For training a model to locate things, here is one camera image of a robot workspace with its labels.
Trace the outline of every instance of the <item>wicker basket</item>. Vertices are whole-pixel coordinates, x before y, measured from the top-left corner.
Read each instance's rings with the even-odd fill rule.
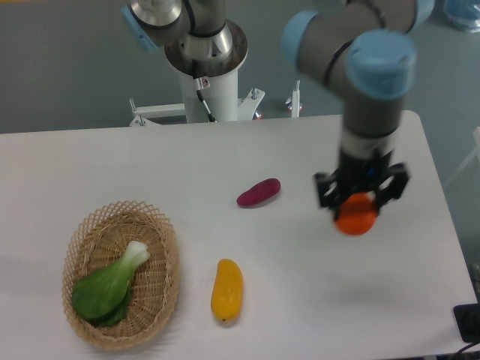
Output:
[[[150,258],[135,272],[127,316],[112,327],[94,327],[72,308],[74,284],[117,260],[132,240],[146,244]],[[126,349],[165,327],[175,307],[179,279],[179,251],[169,219],[144,202],[110,204],[90,214],[73,234],[63,271],[64,312],[83,340],[105,350]]]

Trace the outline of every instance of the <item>cable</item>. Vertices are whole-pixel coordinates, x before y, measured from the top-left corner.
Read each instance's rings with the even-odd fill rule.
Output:
[[[194,79],[199,78],[199,76],[197,74],[197,70],[198,70],[198,61],[197,60],[192,60],[192,73],[193,73],[192,77]],[[198,97],[198,100],[200,101],[200,103],[203,104],[203,108],[205,109],[205,111],[207,113],[208,120],[210,122],[217,122],[217,119],[215,119],[215,117],[212,115],[212,112],[210,111],[209,105],[207,105],[207,102],[203,98],[202,92],[200,90],[196,90],[196,96]]]
[[[458,358],[458,356],[461,355],[461,353],[463,353],[465,350],[468,350],[470,347],[474,347],[475,345],[479,345],[480,344],[480,341],[477,341],[476,343],[469,343],[468,345],[466,345],[465,347],[462,347],[460,350],[458,350],[452,357],[450,360],[456,360]]]

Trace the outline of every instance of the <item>yellow mango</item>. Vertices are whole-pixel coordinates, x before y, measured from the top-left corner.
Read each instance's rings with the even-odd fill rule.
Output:
[[[239,266],[231,259],[217,265],[217,276],[211,293],[211,311],[222,322],[237,318],[242,309],[243,277]]]

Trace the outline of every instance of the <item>blue joint cap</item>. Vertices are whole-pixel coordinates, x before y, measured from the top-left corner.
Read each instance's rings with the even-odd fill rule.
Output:
[[[417,0],[417,17],[415,18],[415,24],[413,27],[421,25],[435,7],[435,0]]]
[[[281,51],[283,57],[295,68],[298,67],[300,46],[303,35],[310,21],[318,14],[316,11],[305,10],[297,13],[286,24],[281,37]]]
[[[346,76],[361,93],[381,101],[404,96],[415,79],[417,52],[400,32],[371,30],[349,47]]]
[[[147,53],[151,53],[158,49],[158,46],[152,41],[152,39],[143,31],[140,24],[135,19],[134,15],[130,12],[130,8],[125,5],[121,8],[121,13],[123,18],[127,23],[127,26],[135,38],[136,42],[144,49]]]

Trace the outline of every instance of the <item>toy fruit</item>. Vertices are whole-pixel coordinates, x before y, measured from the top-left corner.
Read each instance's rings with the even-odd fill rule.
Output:
[[[277,178],[267,178],[240,195],[237,204],[242,207],[260,204],[276,195],[280,188],[281,184]]]
[[[230,259],[217,265],[217,276],[211,294],[211,311],[221,322],[238,317],[242,309],[243,277],[239,266]]]

